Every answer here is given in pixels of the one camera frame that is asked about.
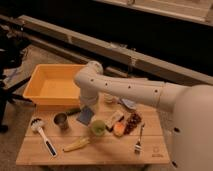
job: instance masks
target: yellow banana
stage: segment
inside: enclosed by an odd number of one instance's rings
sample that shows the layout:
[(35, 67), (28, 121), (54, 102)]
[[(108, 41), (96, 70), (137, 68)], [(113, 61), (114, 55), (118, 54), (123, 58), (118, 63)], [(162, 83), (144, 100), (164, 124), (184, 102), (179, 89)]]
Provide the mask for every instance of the yellow banana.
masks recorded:
[(63, 151), (64, 152), (69, 152), (73, 150), (77, 150), (79, 148), (85, 147), (87, 144), (89, 144), (89, 137), (81, 137), (75, 140), (73, 143), (69, 144), (66, 146)]

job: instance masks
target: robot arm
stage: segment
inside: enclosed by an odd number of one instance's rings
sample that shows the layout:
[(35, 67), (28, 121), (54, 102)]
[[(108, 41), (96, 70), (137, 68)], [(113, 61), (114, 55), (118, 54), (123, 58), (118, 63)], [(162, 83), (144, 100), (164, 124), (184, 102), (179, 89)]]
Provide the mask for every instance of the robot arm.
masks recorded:
[(81, 88), (80, 100), (83, 104), (94, 105), (101, 91), (171, 112), (178, 96), (188, 88), (160, 81), (113, 78), (102, 74), (103, 68), (96, 61), (89, 62), (76, 74), (75, 83)]
[(94, 105), (98, 92), (172, 112), (174, 119), (172, 164), (175, 171), (212, 171), (213, 87), (193, 87), (103, 76), (98, 62), (89, 62), (75, 76), (80, 87), (80, 100)]

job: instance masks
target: white brush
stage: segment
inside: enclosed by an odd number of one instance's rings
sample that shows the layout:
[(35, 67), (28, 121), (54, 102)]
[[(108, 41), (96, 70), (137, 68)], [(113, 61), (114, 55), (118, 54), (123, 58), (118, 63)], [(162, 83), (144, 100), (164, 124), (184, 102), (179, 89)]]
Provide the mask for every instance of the white brush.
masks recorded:
[(50, 152), (50, 154), (53, 157), (55, 157), (57, 155), (57, 152), (56, 152), (55, 148), (53, 147), (52, 143), (50, 142), (50, 140), (44, 134), (44, 131), (42, 129), (43, 126), (44, 126), (44, 122), (40, 118), (35, 118), (31, 121), (31, 129), (33, 130), (33, 132), (39, 132), (40, 133), (48, 151)]

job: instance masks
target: fork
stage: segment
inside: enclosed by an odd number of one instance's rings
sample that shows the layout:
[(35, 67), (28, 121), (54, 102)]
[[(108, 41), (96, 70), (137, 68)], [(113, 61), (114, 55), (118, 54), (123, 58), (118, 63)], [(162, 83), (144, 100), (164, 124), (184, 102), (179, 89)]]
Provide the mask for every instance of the fork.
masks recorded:
[(139, 137), (137, 143), (135, 144), (135, 154), (140, 154), (140, 152), (141, 152), (141, 137), (142, 137), (142, 134), (143, 134), (144, 127), (145, 127), (145, 123), (143, 123), (141, 125), (140, 137)]

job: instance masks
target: floor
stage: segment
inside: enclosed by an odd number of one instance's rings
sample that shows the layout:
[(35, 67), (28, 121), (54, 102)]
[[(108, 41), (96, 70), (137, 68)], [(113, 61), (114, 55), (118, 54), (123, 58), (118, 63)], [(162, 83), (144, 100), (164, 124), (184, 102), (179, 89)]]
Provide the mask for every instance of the floor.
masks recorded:
[[(30, 45), (25, 49), (26, 55), (24, 57), (22, 66), (17, 69), (6, 70), (7, 78), (5, 83), (8, 87), (15, 84), (19, 80), (31, 75), (37, 64), (45, 63), (72, 63), (71, 61), (57, 56), (53, 53), (45, 51), (36, 46)], [(23, 86), (17, 90), (18, 94), (22, 94), (24, 90)], [(9, 126), (9, 131), (5, 134), (0, 134), (0, 170), (1, 171), (169, 171), (169, 165), (150, 165), (148, 167), (143, 166), (16, 166), (15, 161), (18, 155), (19, 149), (24, 138), (25, 131), (31, 118), (31, 114), (35, 106), (29, 102), (17, 101), (16, 104), (7, 104), (4, 123)], [(164, 130), (165, 140), (167, 147), (170, 151), (171, 145), (171, 123), (172, 116), (168, 113), (160, 112), (160, 120)]]

